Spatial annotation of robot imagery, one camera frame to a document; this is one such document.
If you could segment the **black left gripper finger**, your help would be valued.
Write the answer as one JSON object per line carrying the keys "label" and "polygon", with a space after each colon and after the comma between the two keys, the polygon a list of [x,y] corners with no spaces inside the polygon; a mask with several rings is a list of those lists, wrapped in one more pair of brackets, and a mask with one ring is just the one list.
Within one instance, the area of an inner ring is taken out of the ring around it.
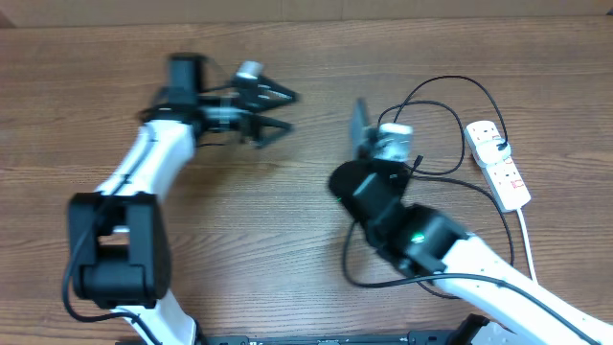
{"label": "black left gripper finger", "polygon": [[299,101],[299,95],[270,78],[238,78],[238,98],[242,107],[260,113]]}
{"label": "black left gripper finger", "polygon": [[293,130],[293,125],[281,120],[257,114],[241,119],[241,142],[256,149],[263,149],[283,138]]}

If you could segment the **blue Samsung Galaxy smartphone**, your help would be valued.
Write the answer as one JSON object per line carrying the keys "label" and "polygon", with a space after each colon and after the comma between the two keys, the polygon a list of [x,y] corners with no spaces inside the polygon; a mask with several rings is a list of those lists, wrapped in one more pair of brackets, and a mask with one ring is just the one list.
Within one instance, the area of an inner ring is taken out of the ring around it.
{"label": "blue Samsung Galaxy smartphone", "polygon": [[350,125],[353,159],[367,157],[370,154],[371,129],[366,101],[364,98],[358,98],[353,107]]}

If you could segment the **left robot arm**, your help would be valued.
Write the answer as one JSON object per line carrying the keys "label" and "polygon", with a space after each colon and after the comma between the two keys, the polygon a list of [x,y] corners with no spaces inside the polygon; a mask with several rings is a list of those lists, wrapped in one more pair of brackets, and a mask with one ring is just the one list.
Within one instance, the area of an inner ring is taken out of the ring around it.
{"label": "left robot arm", "polygon": [[199,53],[171,54],[168,81],[141,111],[137,139],[121,165],[94,192],[70,199],[70,256],[61,298],[73,319],[122,318],[144,344],[206,343],[199,323],[170,290],[171,254],[161,204],[202,148],[205,133],[236,131],[241,142],[262,149],[292,129],[266,111],[299,99],[250,60],[224,84],[207,88],[207,62]]}

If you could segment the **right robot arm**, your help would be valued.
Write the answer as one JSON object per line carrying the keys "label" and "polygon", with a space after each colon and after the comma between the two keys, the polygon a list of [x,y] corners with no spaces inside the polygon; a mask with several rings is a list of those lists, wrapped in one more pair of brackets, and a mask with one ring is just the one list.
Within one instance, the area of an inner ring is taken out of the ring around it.
{"label": "right robot arm", "polygon": [[402,202],[410,174],[379,159],[362,139],[329,189],[376,254],[402,274],[400,285],[429,282],[486,312],[523,344],[609,344],[611,325],[567,304],[500,258],[442,212]]}

